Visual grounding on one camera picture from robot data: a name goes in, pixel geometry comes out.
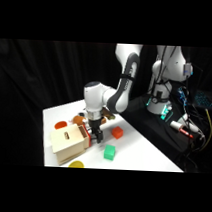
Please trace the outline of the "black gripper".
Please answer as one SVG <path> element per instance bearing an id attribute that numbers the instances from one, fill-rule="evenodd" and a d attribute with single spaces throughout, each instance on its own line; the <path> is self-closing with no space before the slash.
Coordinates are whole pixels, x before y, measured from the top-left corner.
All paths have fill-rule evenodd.
<path id="1" fill-rule="evenodd" d="M 101 126 L 101 121 L 102 119 L 90 119 L 88 121 L 88 124 L 90 126 L 89 132 L 91 135 L 91 138 L 93 138 L 96 135 L 97 138 L 97 143 L 100 143 L 104 139 L 103 131 L 101 131 L 100 126 Z"/>

